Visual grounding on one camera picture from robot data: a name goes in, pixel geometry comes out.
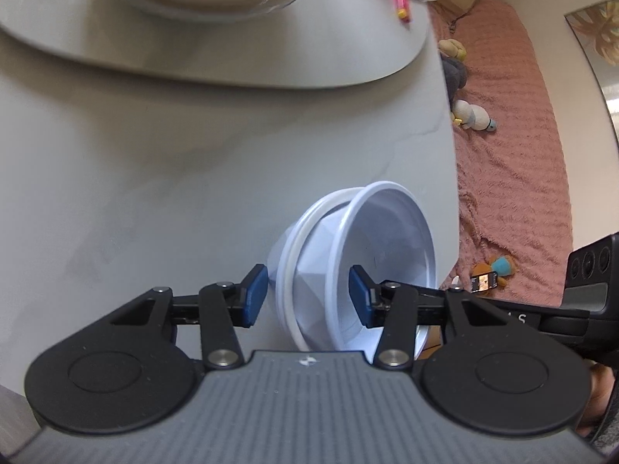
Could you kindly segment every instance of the bowl rim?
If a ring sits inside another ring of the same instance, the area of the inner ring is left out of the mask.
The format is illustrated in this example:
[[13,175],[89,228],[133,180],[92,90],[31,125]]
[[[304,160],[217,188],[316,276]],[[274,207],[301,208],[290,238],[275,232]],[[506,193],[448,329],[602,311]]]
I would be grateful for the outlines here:
[[[422,207],[420,206],[419,201],[416,200],[414,195],[410,193],[408,189],[398,183],[394,183],[391,181],[378,181],[369,184],[363,190],[361,190],[361,192],[357,193],[357,195],[355,195],[355,198],[352,199],[351,203],[348,205],[348,209],[344,213],[339,227],[335,233],[335,236],[333,237],[333,243],[331,244],[331,249],[329,252],[329,261],[327,262],[327,273],[325,277],[324,287],[324,317],[327,324],[327,330],[329,331],[329,337],[336,350],[346,349],[346,345],[344,343],[344,339],[342,337],[339,326],[339,316],[337,311],[337,283],[339,275],[339,265],[342,258],[342,252],[344,251],[344,244],[348,233],[351,230],[351,226],[357,216],[357,213],[361,210],[361,208],[370,197],[385,190],[395,190],[397,192],[403,193],[413,202],[414,206],[417,207],[421,212],[425,224],[425,230],[429,240],[428,245],[430,249],[429,254],[431,263],[429,264],[430,266],[428,267],[428,272],[431,278],[431,282],[433,282],[433,285],[436,285],[436,254],[434,251],[434,241],[432,239],[432,233],[429,229],[428,221],[426,220],[426,215]],[[428,327],[417,327],[417,342],[425,342],[427,334]]]
[[296,221],[282,249],[275,279],[275,307],[280,323],[287,328],[300,351],[310,350],[296,321],[292,295],[296,266],[301,251],[310,233],[320,220],[334,208],[349,204],[361,190],[363,190],[363,187],[336,190],[314,202]]

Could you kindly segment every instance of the gray gripper base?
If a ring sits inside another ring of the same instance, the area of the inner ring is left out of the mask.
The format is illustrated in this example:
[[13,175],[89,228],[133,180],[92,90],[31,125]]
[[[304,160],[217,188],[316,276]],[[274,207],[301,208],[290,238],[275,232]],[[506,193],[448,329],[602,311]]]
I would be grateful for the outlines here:
[[435,412],[400,372],[361,353],[257,352],[214,372],[147,429],[86,437],[43,429],[15,464],[600,463],[576,434],[507,440]]

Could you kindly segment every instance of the round black disc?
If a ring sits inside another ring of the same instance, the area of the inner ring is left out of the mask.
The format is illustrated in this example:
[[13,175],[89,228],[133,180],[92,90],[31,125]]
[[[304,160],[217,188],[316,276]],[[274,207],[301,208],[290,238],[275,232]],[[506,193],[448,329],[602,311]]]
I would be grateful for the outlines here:
[[98,338],[69,337],[30,366],[26,397],[44,422],[69,432],[131,431],[170,414],[193,390],[193,362],[164,339],[130,329]]
[[437,350],[423,367],[431,401],[456,421],[492,434],[575,426],[590,394],[583,360],[530,328],[518,328],[477,328]]

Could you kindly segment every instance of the white plastic bowl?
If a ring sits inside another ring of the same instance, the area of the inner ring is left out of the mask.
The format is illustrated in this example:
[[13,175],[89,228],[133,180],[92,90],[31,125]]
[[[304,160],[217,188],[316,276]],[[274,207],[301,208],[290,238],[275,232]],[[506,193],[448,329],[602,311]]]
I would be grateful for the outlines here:
[[[351,266],[376,282],[436,287],[425,217],[412,194],[390,182],[323,197],[284,233],[267,264],[278,318],[299,350],[362,350],[368,361],[383,329],[361,325],[348,293]],[[416,356],[427,334],[417,328]]]

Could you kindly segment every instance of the small sticker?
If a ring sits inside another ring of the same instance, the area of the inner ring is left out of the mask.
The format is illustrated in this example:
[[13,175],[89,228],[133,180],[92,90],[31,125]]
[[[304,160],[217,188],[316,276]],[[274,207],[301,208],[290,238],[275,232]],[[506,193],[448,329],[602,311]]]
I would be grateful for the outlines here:
[[470,279],[470,292],[478,293],[480,291],[493,290],[498,286],[496,272],[488,272],[487,274],[479,274]]
[[303,366],[312,366],[317,362],[318,360],[316,358],[312,358],[311,356],[305,356],[304,358],[299,359],[299,364],[302,364]]

